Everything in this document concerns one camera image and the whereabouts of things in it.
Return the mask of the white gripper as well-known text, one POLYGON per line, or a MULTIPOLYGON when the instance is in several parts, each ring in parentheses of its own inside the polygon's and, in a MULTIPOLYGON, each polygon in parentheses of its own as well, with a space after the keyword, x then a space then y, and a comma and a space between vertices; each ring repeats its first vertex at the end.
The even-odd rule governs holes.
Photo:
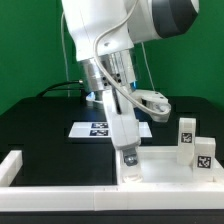
MULTIPOLYGON (((131 96, 138 102, 146 102, 148 114, 156 122, 167 122, 171 112, 168 99, 159 92, 135 90, 131 96)), ((127 166, 138 164, 136 147, 141 144, 139 121, 136 119, 135 106, 116 90, 102 93, 103 107, 108 123, 111 140, 116 150, 123 151, 127 166)))

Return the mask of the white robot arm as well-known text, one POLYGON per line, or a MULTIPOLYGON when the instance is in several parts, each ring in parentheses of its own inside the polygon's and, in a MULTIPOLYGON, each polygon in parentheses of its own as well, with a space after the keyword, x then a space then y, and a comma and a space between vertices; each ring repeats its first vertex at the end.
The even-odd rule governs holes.
POLYGON ((87 86, 102 95, 112 144, 124 163, 138 164, 141 144, 139 108, 157 122, 169 118, 164 97, 141 102, 151 91, 133 91, 136 81, 132 50, 136 43, 186 33, 199 13, 199 0, 61 0, 76 60, 83 66, 87 86))

